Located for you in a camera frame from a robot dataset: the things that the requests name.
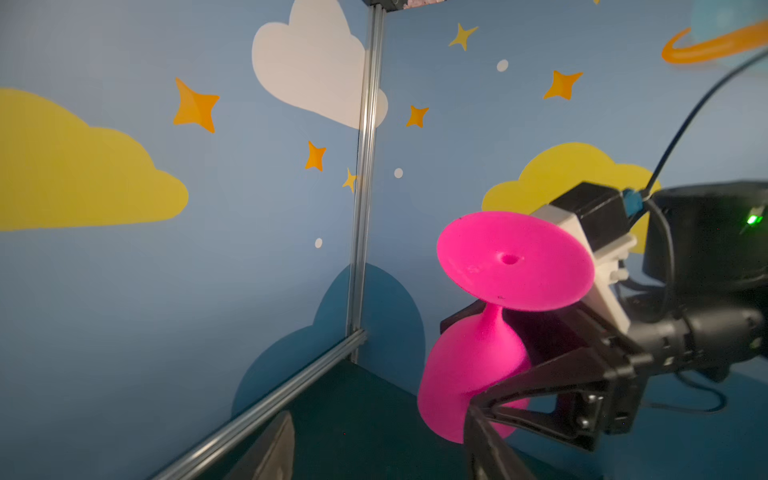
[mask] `metal extrusion bar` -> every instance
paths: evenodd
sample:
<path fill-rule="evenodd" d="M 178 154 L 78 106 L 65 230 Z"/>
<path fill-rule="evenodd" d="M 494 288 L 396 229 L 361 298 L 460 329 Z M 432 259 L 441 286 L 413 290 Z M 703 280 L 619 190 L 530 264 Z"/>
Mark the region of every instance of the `metal extrusion bar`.
<path fill-rule="evenodd" d="M 355 351 L 367 338 L 366 331 L 358 329 L 263 400 L 170 464 L 165 470 L 155 475 L 152 480 L 190 480 L 195 478 L 279 412 L 288 402 L 296 398 L 328 370 Z"/>
<path fill-rule="evenodd" d="M 360 328 L 362 293 L 366 277 L 368 255 L 368 220 L 371 211 L 371 178 L 373 151 L 376 146 L 376 97 L 381 78 L 382 41 L 384 38 L 384 12 L 381 5 L 371 8 L 369 48 L 363 72 L 362 103 L 360 105 L 360 134 L 357 153 L 357 190 L 353 218 L 352 252 L 349 268 L 349 296 L 347 303 L 346 334 Z M 350 359 L 357 362 L 357 350 Z"/>

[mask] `blue connector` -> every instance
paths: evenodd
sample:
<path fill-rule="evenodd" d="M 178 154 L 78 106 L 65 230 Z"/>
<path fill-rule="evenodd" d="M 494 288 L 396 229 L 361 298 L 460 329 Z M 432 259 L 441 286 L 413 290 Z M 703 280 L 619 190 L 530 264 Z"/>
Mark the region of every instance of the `blue connector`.
<path fill-rule="evenodd" d="M 643 210 L 643 196 L 640 192 L 628 188 L 621 192 L 621 194 L 624 197 L 624 211 L 627 212 L 627 217 L 631 217 Z"/>

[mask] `white mounting bracket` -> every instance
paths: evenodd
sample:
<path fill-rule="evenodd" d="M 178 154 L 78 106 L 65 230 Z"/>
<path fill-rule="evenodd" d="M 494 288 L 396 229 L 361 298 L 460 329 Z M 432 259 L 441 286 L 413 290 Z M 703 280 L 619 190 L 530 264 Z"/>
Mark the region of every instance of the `white mounting bracket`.
<path fill-rule="evenodd" d="M 626 260 L 629 257 L 630 248 L 637 245 L 635 235 L 626 233 L 593 252 L 575 214 L 552 205 L 544 205 L 531 216 L 554 223 L 572 235 L 587 249 L 594 261 L 594 283 L 581 301 L 598 315 L 613 323 L 619 331 L 626 333 L 629 330 L 630 320 L 611 291 L 611 284 L 626 280 L 629 277 L 629 272 L 626 269 L 619 268 L 619 260 Z"/>

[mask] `orange star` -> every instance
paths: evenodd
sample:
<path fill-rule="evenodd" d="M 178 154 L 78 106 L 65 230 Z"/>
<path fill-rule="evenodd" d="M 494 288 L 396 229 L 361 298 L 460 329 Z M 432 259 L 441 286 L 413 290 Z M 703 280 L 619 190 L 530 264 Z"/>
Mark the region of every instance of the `orange star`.
<path fill-rule="evenodd" d="M 346 182 L 344 182 L 344 185 L 341 186 L 341 188 L 349 187 L 352 189 L 352 193 L 355 193 L 355 180 L 357 180 L 357 175 L 352 175 L 349 172 L 349 168 L 346 169 Z"/>
<path fill-rule="evenodd" d="M 176 118 L 174 118 L 174 125 L 198 124 L 210 133 L 215 133 L 214 120 L 210 113 L 220 97 L 218 95 L 202 95 L 192 91 L 178 78 L 176 79 L 176 86 L 179 87 L 181 102 L 179 103 L 179 111 L 176 112 Z"/>
<path fill-rule="evenodd" d="M 574 86 L 574 83 L 576 83 L 576 80 L 578 80 L 584 72 L 573 74 L 573 75 L 563 75 L 559 71 L 555 70 L 554 77 L 552 78 L 552 86 L 549 88 L 549 91 L 544 95 L 544 99 L 552 98 L 552 97 L 563 97 L 565 100 L 571 100 L 571 89 Z"/>
<path fill-rule="evenodd" d="M 428 108 L 416 108 L 411 105 L 411 118 L 408 120 L 406 127 L 411 125 L 418 125 L 419 128 L 424 128 L 424 115 L 427 113 Z"/>
<path fill-rule="evenodd" d="M 325 148 L 318 148 L 312 145 L 310 141 L 310 158 L 306 161 L 305 170 L 309 170 L 315 167 L 317 170 L 323 171 L 323 154 L 326 153 Z"/>

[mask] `black cable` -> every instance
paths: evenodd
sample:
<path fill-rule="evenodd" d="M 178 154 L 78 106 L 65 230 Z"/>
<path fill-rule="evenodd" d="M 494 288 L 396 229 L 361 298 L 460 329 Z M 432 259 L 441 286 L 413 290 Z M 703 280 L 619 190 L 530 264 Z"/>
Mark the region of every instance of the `black cable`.
<path fill-rule="evenodd" d="M 664 168 L 664 165 L 667 163 L 667 160 L 672 154 L 672 150 L 677 145 L 677 142 L 680 141 L 680 137 L 683 136 L 683 134 L 685 133 L 685 130 L 688 129 L 690 122 L 693 121 L 694 117 L 696 117 L 696 114 L 699 113 L 699 110 L 701 110 L 704 104 L 706 104 L 707 101 L 712 97 L 712 95 L 714 95 L 715 92 L 720 90 L 720 88 L 723 87 L 723 85 L 725 85 L 726 83 L 728 83 L 728 81 L 730 81 L 733 77 L 737 76 L 742 71 L 747 70 L 749 67 L 756 64 L 758 61 L 763 60 L 765 57 L 768 57 L 768 48 L 761 51 L 757 55 L 753 56 L 749 60 L 745 61 L 738 67 L 728 72 L 726 76 L 722 77 L 720 81 L 718 81 L 715 85 L 713 85 L 712 88 L 710 88 L 710 90 L 706 94 L 704 94 L 701 100 L 699 100 L 699 103 L 697 103 L 694 109 L 690 111 L 690 113 L 686 117 L 683 124 L 677 130 L 677 133 L 672 138 L 672 141 L 670 142 L 669 146 L 664 151 L 664 155 L 661 156 L 661 160 L 659 160 L 658 165 L 656 165 L 656 170 L 654 170 L 654 174 L 650 176 L 648 185 L 641 192 L 644 199 L 650 195 L 650 189 L 654 187 L 654 183 L 656 183 L 656 180 L 658 179 L 659 174 L 661 173 L 661 169 Z"/>
<path fill-rule="evenodd" d="M 672 308 L 675 301 L 674 277 L 676 262 L 674 258 L 674 245 L 672 244 L 672 230 L 670 229 L 669 222 L 667 222 L 667 218 L 661 212 L 658 205 L 656 205 L 653 198 L 647 198 L 644 201 L 644 205 L 650 212 L 651 221 L 656 224 L 656 227 L 661 232 L 661 236 L 664 238 L 664 242 L 667 245 L 667 261 L 664 265 L 664 298 L 661 300 L 661 314 L 664 315 Z"/>
<path fill-rule="evenodd" d="M 712 387 L 694 382 L 688 377 L 683 376 L 683 374 L 680 372 L 676 372 L 674 375 L 684 385 L 692 389 L 703 390 L 704 392 L 709 392 L 714 394 L 720 400 L 720 402 L 717 404 L 716 407 L 713 407 L 711 409 L 689 409 L 686 407 L 679 407 L 674 405 L 668 405 L 666 403 L 655 403 L 655 402 L 643 403 L 642 406 L 647 407 L 649 409 L 668 410 L 670 412 L 678 412 L 678 413 L 695 413 L 698 415 L 713 415 L 715 413 L 722 412 L 728 406 L 728 397 L 724 393 L 722 393 L 720 390 L 713 389 Z"/>

